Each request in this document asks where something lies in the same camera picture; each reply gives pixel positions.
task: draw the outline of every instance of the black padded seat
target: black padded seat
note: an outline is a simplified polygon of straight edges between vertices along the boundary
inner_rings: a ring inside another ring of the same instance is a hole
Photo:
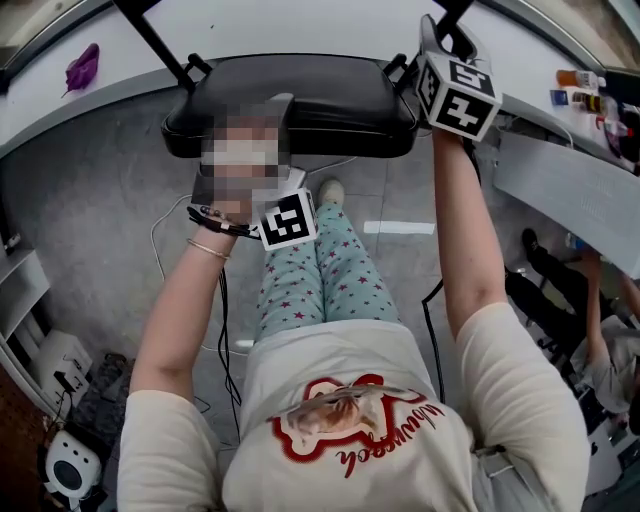
[[[292,154],[391,158],[413,146],[417,121],[375,61],[276,54],[218,61],[165,119],[169,151],[199,158],[216,115],[279,93],[295,98],[288,118]]]

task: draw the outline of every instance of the hair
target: hair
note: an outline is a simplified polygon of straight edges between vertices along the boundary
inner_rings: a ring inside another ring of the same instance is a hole
[[[640,436],[640,389],[638,389],[633,400],[631,400],[631,407],[629,408],[629,428],[634,435]]]

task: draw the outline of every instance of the star-print pants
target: star-print pants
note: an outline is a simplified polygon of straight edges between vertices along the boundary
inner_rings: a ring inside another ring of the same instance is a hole
[[[400,322],[391,295],[342,208],[325,204],[317,215],[320,233],[314,242],[267,254],[256,341],[338,320]]]

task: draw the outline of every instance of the cream t-shirt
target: cream t-shirt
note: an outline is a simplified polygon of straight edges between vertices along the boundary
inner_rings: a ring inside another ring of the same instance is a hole
[[[195,407],[133,393],[118,508],[475,511],[475,448],[501,445],[531,465],[557,510],[578,511],[584,421],[511,307],[477,312],[456,346],[478,438],[438,402],[403,326],[352,320],[262,340],[248,362],[242,442],[222,483]]]

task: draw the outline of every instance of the purple glove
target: purple glove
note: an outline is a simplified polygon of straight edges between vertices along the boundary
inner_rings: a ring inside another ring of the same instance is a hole
[[[67,68],[67,92],[84,89],[91,83],[98,72],[98,58],[100,47],[96,43],[90,44],[79,59],[74,60]]]

